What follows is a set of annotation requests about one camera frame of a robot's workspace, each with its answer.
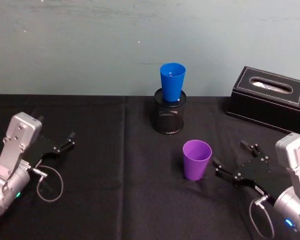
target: cup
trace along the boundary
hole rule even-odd
[[[201,140],[190,140],[183,145],[183,168],[187,179],[197,181],[204,176],[212,155],[211,147]]]
[[[186,68],[176,62],[160,67],[162,97],[166,102],[176,102],[180,98]]]

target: black tablecloth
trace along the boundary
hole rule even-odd
[[[29,184],[0,217],[0,240],[262,239],[248,214],[255,192],[216,177],[212,163],[202,180],[183,175],[182,146],[191,139],[208,142],[230,170],[251,157],[241,140],[258,143],[277,162],[275,143],[286,134],[225,115],[227,100],[188,97],[183,130],[164,135],[150,123],[152,97],[0,95],[0,153],[18,112],[44,116],[41,133],[57,142],[76,132],[75,148],[57,169],[65,187],[60,200],[43,202]],[[266,209],[274,239],[300,239]]]

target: pen holder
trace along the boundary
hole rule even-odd
[[[154,108],[151,114],[153,128],[161,134],[175,134],[184,127],[186,94],[181,91],[178,101],[168,102],[163,98],[162,88],[154,94]]]

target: purple cup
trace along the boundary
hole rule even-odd
[[[187,179],[196,181],[204,176],[212,155],[211,147],[201,140],[190,140],[183,145],[183,168]]]

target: black leather tissue box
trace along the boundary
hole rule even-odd
[[[300,134],[300,80],[245,66],[232,89],[226,114]]]

